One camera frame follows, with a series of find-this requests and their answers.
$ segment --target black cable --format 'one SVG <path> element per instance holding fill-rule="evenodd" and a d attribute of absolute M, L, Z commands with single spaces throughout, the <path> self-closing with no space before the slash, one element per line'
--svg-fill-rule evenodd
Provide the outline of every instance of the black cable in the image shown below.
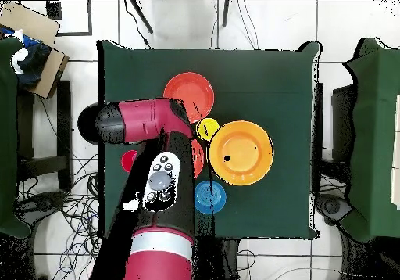
<path fill-rule="evenodd" d="M 29 189 L 28 189 L 28 191 L 27 191 L 28 197 L 34 196 L 33 194 L 32 194 L 32 196 L 30 196 L 30 191 L 32 190 L 33 187 L 35 187 L 35 186 L 39 183 L 38 177 L 34 177 L 34 179 L 36 180 L 36 182 L 35 182 L 31 187 L 29 187 Z"/>
<path fill-rule="evenodd" d="M 331 187 L 331 186 L 332 186 L 332 184 L 329 184 L 329 185 L 321 185 L 320 188 L 323 188 L 323 187 Z"/>
<path fill-rule="evenodd" d="M 335 188 L 329 188 L 329 189 L 320 189 L 320 192 L 330 192 L 330 191 L 332 191 L 332 190 L 338 190 L 339 192 L 341 192 L 341 193 L 343 193 L 342 191 L 341 191 L 341 188 L 345 188 L 345 186 L 338 186 L 338 187 L 335 187 Z"/>
<path fill-rule="evenodd" d="M 321 146 L 321 148 L 322 149 L 325 149 L 325 150 L 333 150 L 334 148 L 326 148 L 326 147 L 324 147 L 324 146 Z"/>
<path fill-rule="evenodd" d="M 237 0 L 237 6 L 239 7 L 239 12 L 241 14 L 241 6 L 239 4 L 239 0 Z M 252 40 L 250 39 L 250 35 L 248 34 L 246 23 L 245 23 L 245 19 L 243 19 L 243 15 L 242 14 L 241 14 L 241 20 L 243 21 L 243 25 L 245 26 L 246 34 L 247 34 L 248 40 L 250 41 L 250 45 L 252 46 L 253 50 L 255 50 L 255 47 L 254 47 L 254 45 L 252 43 Z"/>
<path fill-rule="evenodd" d="M 70 149 L 68 146 L 66 146 L 66 145 L 63 143 L 63 140 L 57 135 L 57 132 L 55 131 L 55 128 L 53 127 L 52 121 L 50 120 L 50 116 L 49 116 L 48 113 L 47 113 L 47 109 L 46 109 L 45 104 L 43 103 L 43 100 L 42 100 L 40 97 L 38 97 L 38 98 L 41 100 L 41 104 L 43 105 L 43 108 L 45 109 L 45 113 L 46 113 L 48 122 L 50 123 L 50 126 L 51 126 L 52 130 L 54 131 L 55 136 L 57 137 L 58 140 L 60 140 L 60 142 L 62 143 L 62 146 L 64 146 L 64 147 L 71 153 L 71 155 L 74 156 L 75 159 L 77 159 L 77 161 L 79 162 L 79 164 L 80 164 L 81 166 L 83 166 L 82 163 L 81 163 L 81 161 L 73 154 L 73 152 L 71 151 L 71 149 Z"/>
<path fill-rule="evenodd" d="M 143 38 L 143 42 L 144 42 L 149 48 L 152 48 L 152 47 L 150 46 L 150 44 L 148 43 L 148 40 L 146 40 L 145 37 L 141 34 L 141 31 L 139 30 L 138 21 L 136 20 L 136 18 L 134 17 L 134 15 L 133 15 L 131 12 L 128 11 L 127 1 L 124 0 L 123 2 L 124 2 L 124 4 L 125 4 L 125 10 L 127 11 L 127 13 L 128 13 L 129 15 L 131 15 L 131 16 L 134 18 L 134 22 L 136 23 L 137 32 L 141 35 L 141 38 Z"/>
<path fill-rule="evenodd" d="M 286 275 L 286 274 L 288 274 L 288 273 L 290 273 L 290 272 L 293 272 L 293 271 L 298 271 L 298 270 L 322 270 L 322 271 L 332 271 L 332 272 L 337 272 L 337 273 L 339 273 L 339 274 L 341 274 L 341 275 L 349 275 L 349 276 L 352 276 L 352 277 L 377 278 L 377 275 L 367 275 L 367 276 L 365 276 L 365 275 L 357 275 L 357 274 L 347 273 L 347 272 L 343 272 L 343 271 L 339 271 L 339 270 L 334 270 L 334 269 L 328 269 L 328 268 L 325 268 L 325 269 L 324 269 L 324 268 L 321 268 L 321 267 L 298 267 L 298 268 L 295 268 L 295 269 L 288 270 L 288 271 L 284 272 L 282 275 L 278 275 L 274 280 L 278 280 L 278 279 L 282 278 L 284 275 Z"/>
<path fill-rule="evenodd" d="M 250 280 L 252 280 L 252 273 L 250 272 L 249 266 L 248 266 L 248 276 L 249 276 Z"/>
<path fill-rule="evenodd" d="M 257 36 L 257 31 L 255 30 L 253 20 L 250 17 L 250 14 L 248 13 L 247 6 L 246 6 L 246 0 L 243 0 L 243 3 L 245 4 L 245 8 L 246 8 L 246 12 L 247 12 L 248 18 L 250 19 L 250 22 L 253 25 L 253 29 L 254 29 L 254 33 L 255 33 L 255 39 L 257 40 L 257 49 L 259 50 L 259 37 Z"/>
<path fill-rule="evenodd" d="M 210 48 L 213 48 L 213 36 L 214 36 L 214 28 L 215 28 L 215 26 L 216 26 L 216 22 L 214 22 L 214 25 L 212 26 L 211 38 L 209 39 L 210 40 Z"/>
<path fill-rule="evenodd" d="M 216 1 L 216 48 L 220 49 L 220 0 Z"/>
<path fill-rule="evenodd" d="M 243 267 L 243 268 L 241 268 L 241 269 L 238 269 L 238 271 L 248 270 L 248 269 L 249 269 L 250 267 L 252 267 L 252 266 L 254 265 L 254 263 L 255 263 L 255 254 L 254 254 L 251 250 L 243 249 L 243 250 L 239 251 L 239 252 L 237 253 L 237 255 L 240 256 L 240 253 L 243 253 L 244 251 L 247 252 L 247 259 L 248 259 L 248 253 L 252 253 L 252 256 L 254 257 L 254 260 L 253 260 L 253 263 L 252 263 L 251 265 L 248 263 L 248 266 L 247 266 L 247 267 Z"/>
<path fill-rule="evenodd" d="M 334 187 L 338 187 L 338 186 L 336 186 L 336 185 L 334 185 L 331 181 L 329 181 L 328 179 L 326 179 L 323 175 L 321 175 L 321 178 L 323 179 L 323 180 L 325 180 L 326 182 L 328 182 L 330 185 L 332 185 L 332 186 L 334 186 Z"/>
<path fill-rule="evenodd" d="M 79 174 L 79 172 L 80 172 L 86 165 L 88 165 L 97 155 L 98 155 L 98 154 L 96 153 L 96 154 L 94 154 L 89 160 L 87 160 L 86 163 L 78 170 L 78 172 L 74 174 L 74 176 L 77 175 L 77 174 Z"/>
<path fill-rule="evenodd" d="M 80 176 L 80 177 L 72 184 L 70 190 L 66 193 L 66 195 L 67 195 L 66 197 L 68 197 L 68 195 L 72 192 L 72 190 L 75 188 L 75 186 L 76 186 L 77 184 L 79 184 L 82 180 L 84 180 L 85 178 L 86 178 L 86 182 L 89 183 L 88 177 L 92 176 L 93 174 L 96 174 L 96 173 L 93 173 L 93 172 L 92 172 L 92 173 L 84 174 L 84 175 Z"/>
<path fill-rule="evenodd" d="M 91 190 L 93 196 L 83 195 L 78 198 L 67 196 L 65 200 L 64 209 L 61 210 L 62 215 L 66 219 L 66 222 L 71 227 L 72 234 L 66 240 L 66 243 L 70 241 L 70 246 L 66 248 L 66 251 L 60 256 L 59 269 L 56 272 L 53 280 L 55 280 L 58 273 L 63 272 L 64 276 L 61 280 L 64 280 L 69 274 L 73 273 L 75 280 L 80 280 L 80 277 L 86 267 L 92 260 L 95 260 L 100 248 L 100 238 L 97 236 L 97 227 L 95 227 L 94 220 L 98 219 L 98 212 L 91 206 L 94 201 L 97 201 L 98 194 L 98 175 L 97 173 L 87 174 L 87 186 Z M 77 236 L 83 237 L 83 242 L 76 242 Z M 77 266 L 77 257 L 81 250 L 84 250 L 90 260 L 87 262 L 83 271 L 77 279 L 75 274 L 75 268 Z"/>

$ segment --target wire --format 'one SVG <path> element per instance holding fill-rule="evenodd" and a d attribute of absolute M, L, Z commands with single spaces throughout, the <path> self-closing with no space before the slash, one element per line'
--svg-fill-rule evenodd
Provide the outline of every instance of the wire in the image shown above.
<path fill-rule="evenodd" d="M 239 252 L 237 253 L 237 255 L 240 256 L 240 253 L 243 253 L 244 251 L 246 251 L 246 252 L 248 252 L 248 253 L 252 253 L 252 256 L 254 257 L 254 260 L 253 260 L 253 263 L 252 263 L 251 265 L 249 265 L 249 262 L 248 262 L 248 253 L 247 253 L 247 267 L 243 267 L 243 268 L 241 268 L 241 269 L 238 269 L 238 271 L 248 270 L 248 269 L 249 269 L 250 267 L 252 267 L 252 266 L 254 265 L 254 263 L 255 263 L 255 254 L 254 254 L 251 250 L 243 249 L 243 250 L 239 251 Z"/>
<path fill-rule="evenodd" d="M 38 97 L 38 98 L 41 100 L 41 104 L 43 105 L 43 108 L 45 109 L 45 113 L 46 113 L 48 122 L 50 123 L 50 126 L 51 126 L 52 130 L 54 131 L 55 136 L 57 137 L 58 140 L 60 140 L 60 142 L 62 143 L 62 145 L 71 153 L 72 156 L 75 157 L 75 159 L 76 159 L 76 160 L 79 162 L 79 164 L 83 167 L 81 161 L 73 154 L 73 152 L 71 151 L 71 149 L 70 149 L 68 146 L 66 146 L 66 145 L 63 143 L 63 140 L 57 135 L 57 132 L 55 131 L 55 128 L 53 127 L 52 121 L 50 120 L 50 117 L 48 116 L 47 109 L 46 109 L 45 104 L 43 103 L 43 100 L 42 100 L 40 97 Z"/>
<path fill-rule="evenodd" d="M 334 187 L 337 187 L 338 190 L 344 195 L 344 193 L 340 190 L 340 188 L 343 188 L 344 186 L 338 187 L 338 186 L 334 185 L 331 181 L 329 181 L 328 179 L 326 179 L 323 175 L 321 175 L 321 178 L 322 178 L 323 180 L 325 180 L 326 182 L 328 182 L 329 185 L 332 185 L 332 186 L 334 186 Z"/>
<path fill-rule="evenodd" d="M 34 177 L 34 179 L 36 180 L 35 183 L 34 183 L 31 187 L 29 187 L 29 189 L 28 189 L 28 191 L 27 191 L 27 196 L 28 196 L 28 197 L 34 196 L 33 194 L 32 194 L 32 196 L 30 196 L 30 191 L 32 190 L 33 187 L 35 187 L 35 186 L 38 185 L 38 183 L 39 183 L 38 177 Z"/>
<path fill-rule="evenodd" d="M 127 1 L 124 0 L 123 2 L 124 2 L 124 4 L 125 4 L 125 10 L 127 11 L 127 13 L 128 13 L 130 16 L 132 16 L 132 17 L 134 18 L 134 22 L 136 23 L 137 32 L 141 35 L 141 38 L 143 38 L 143 42 L 144 42 L 149 48 L 152 48 L 152 47 L 150 46 L 150 44 L 148 43 L 148 40 L 145 39 L 145 37 L 142 35 L 141 31 L 139 30 L 138 21 L 136 20 L 136 18 L 134 17 L 134 15 L 133 15 L 131 12 L 128 11 Z"/>
<path fill-rule="evenodd" d="M 92 206 L 95 201 L 98 201 L 98 174 L 96 172 L 87 174 L 87 176 L 87 187 L 91 191 L 91 195 L 87 194 L 78 198 L 67 196 L 64 201 L 65 206 L 60 210 L 73 232 L 66 240 L 66 250 L 60 255 L 59 269 L 52 280 L 55 280 L 59 273 L 64 273 L 60 280 L 64 280 L 70 274 L 73 275 L 74 280 L 80 280 L 84 270 L 88 269 L 88 265 L 98 255 L 101 245 L 101 239 L 97 236 L 98 211 Z M 78 236 L 84 238 L 82 242 L 77 242 Z M 77 278 L 75 274 L 77 258 L 83 252 L 90 256 L 90 259 Z"/>
<path fill-rule="evenodd" d="M 257 36 L 257 31 L 255 30 L 253 20 L 250 17 L 250 14 L 248 13 L 247 6 L 246 6 L 246 0 L 243 0 L 243 3 L 245 4 L 245 8 L 246 8 L 246 12 L 247 12 L 248 18 L 250 19 L 250 22 L 253 25 L 253 29 L 254 29 L 254 33 L 255 33 L 255 39 L 257 40 L 257 49 L 259 50 L 259 37 Z"/>
<path fill-rule="evenodd" d="M 324 146 L 321 146 L 321 148 L 322 149 L 325 149 L 325 150 L 333 150 L 334 148 L 326 148 L 326 147 L 324 147 Z"/>
<path fill-rule="evenodd" d="M 213 36 L 214 36 L 214 28 L 215 28 L 215 26 L 216 26 L 216 22 L 212 26 L 211 38 L 209 39 L 210 40 L 210 48 L 213 48 Z"/>
<path fill-rule="evenodd" d="M 239 12 L 240 12 L 240 14 L 241 14 L 241 6 L 240 6 L 240 4 L 239 4 L 239 0 L 237 0 L 237 6 L 239 7 Z M 250 35 L 248 34 L 247 27 L 246 27 L 246 23 L 245 23 L 245 19 L 243 19 L 243 15 L 242 15 L 242 14 L 241 14 L 241 20 L 243 21 L 243 24 L 244 24 L 244 26 L 245 26 L 246 34 L 247 34 L 248 40 L 250 41 L 250 45 L 251 45 L 252 48 L 255 50 L 255 47 L 254 47 L 254 45 L 253 45 L 253 43 L 252 43 L 252 40 L 250 39 Z"/>
<path fill-rule="evenodd" d="M 341 275 L 350 275 L 352 277 L 364 277 L 364 278 L 376 278 L 375 275 L 371 275 L 371 276 L 365 276 L 365 275 L 355 275 L 352 273 L 347 273 L 347 272 L 343 272 L 343 271 L 339 271 L 339 270 L 334 270 L 334 269 L 322 269 L 320 267 L 298 267 L 296 269 L 291 269 L 289 271 L 284 272 L 282 275 L 278 276 L 277 278 L 275 278 L 274 280 L 278 280 L 279 278 L 282 278 L 284 275 L 291 273 L 293 271 L 298 271 L 298 270 L 321 270 L 321 271 L 333 271 L 333 272 L 337 272 L 340 273 Z"/>
<path fill-rule="evenodd" d="M 320 188 L 331 187 L 331 186 L 332 186 L 332 184 L 329 184 L 329 185 L 322 185 L 322 186 L 320 186 Z"/>
<path fill-rule="evenodd" d="M 338 190 L 339 192 L 342 192 L 342 191 L 341 191 L 341 188 L 345 188 L 345 186 L 338 186 L 338 187 L 336 187 L 336 188 L 329 188 L 329 189 L 321 189 L 320 192 L 330 192 L 330 191 L 332 191 L 332 190 Z"/>
<path fill-rule="evenodd" d="M 74 174 L 74 176 L 77 175 L 77 174 L 79 174 L 79 172 L 80 172 L 86 165 L 88 165 L 88 164 L 91 162 L 91 160 L 93 160 L 97 155 L 98 155 L 97 153 L 96 153 L 95 155 L 93 155 L 93 156 L 79 169 L 79 171 L 78 171 L 77 173 Z"/>

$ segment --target table leg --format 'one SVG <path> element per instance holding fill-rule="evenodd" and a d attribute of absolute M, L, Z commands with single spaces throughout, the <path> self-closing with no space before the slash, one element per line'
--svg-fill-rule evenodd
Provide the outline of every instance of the table leg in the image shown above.
<path fill-rule="evenodd" d="M 57 84 L 57 157 L 65 158 L 65 167 L 58 170 L 59 188 L 67 192 L 72 188 L 71 178 L 71 88 L 69 81 Z"/>
<path fill-rule="evenodd" d="M 229 9 L 229 0 L 225 0 L 225 3 L 223 4 L 222 27 L 226 27 L 227 26 L 228 9 Z"/>
<path fill-rule="evenodd" d="M 141 11 L 139 5 L 136 3 L 135 0 L 131 0 L 130 2 L 131 2 L 132 5 L 134 6 L 134 9 L 136 10 L 137 14 L 140 16 L 141 21 L 143 21 L 143 23 L 145 24 L 145 26 L 146 26 L 148 32 L 149 32 L 150 34 L 153 34 L 153 29 L 152 29 L 152 27 L 150 26 L 150 24 L 148 23 L 147 19 L 145 18 L 145 15 L 144 15 L 143 12 Z"/>

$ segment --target yellow cup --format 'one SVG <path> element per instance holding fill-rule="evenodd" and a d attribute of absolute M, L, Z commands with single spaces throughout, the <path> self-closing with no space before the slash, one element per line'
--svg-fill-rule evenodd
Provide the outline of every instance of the yellow cup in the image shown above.
<path fill-rule="evenodd" d="M 200 139 L 209 141 L 218 131 L 220 126 L 213 118 L 205 118 L 200 120 L 196 125 L 196 132 Z"/>

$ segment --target table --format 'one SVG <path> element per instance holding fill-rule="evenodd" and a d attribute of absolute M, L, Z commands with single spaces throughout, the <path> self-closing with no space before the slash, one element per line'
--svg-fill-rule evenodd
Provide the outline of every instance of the table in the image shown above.
<path fill-rule="evenodd" d="M 364 38 L 357 45 L 354 59 L 345 65 L 355 82 L 346 92 L 351 94 L 354 88 L 357 94 L 351 108 L 355 138 L 346 151 L 351 171 L 348 199 L 355 210 L 341 223 L 359 242 L 379 236 L 398 238 L 400 211 L 391 203 L 391 171 L 400 51 L 384 48 L 379 39 Z"/>
<path fill-rule="evenodd" d="M 33 158 L 32 94 L 17 91 L 17 79 L 10 59 L 22 48 L 18 39 L 0 41 L 0 233 L 17 238 L 31 234 L 30 227 L 14 214 L 18 182 L 38 175 L 58 171 L 59 187 L 72 187 L 70 171 L 70 83 L 60 81 L 57 96 L 57 156 Z"/>
<path fill-rule="evenodd" d="M 310 139 L 313 62 L 319 50 L 316 42 L 292 52 L 129 50 L 100 41 L 99 103 L 161 97 L 173 76 L 186 71 L 203 75 L 215 93 L 209 117 L 221 125 L 252 121 L 269 133 L 275 148 L 270 172 L 254 185 L 227 185 L 213 176 L 227 193 L 227 204 L 215 215 L 216 237 L 312 239 L 316 233 L 309 227 Z M 100 145 L 106 231 L 127 179 L 120 159 L 129 149 L 138 145 Z M 195 183 L 207 179 L 207 173 L 205 165 Z M 196 235 L 209 234 L 209 219 L 196 211 Z"/>

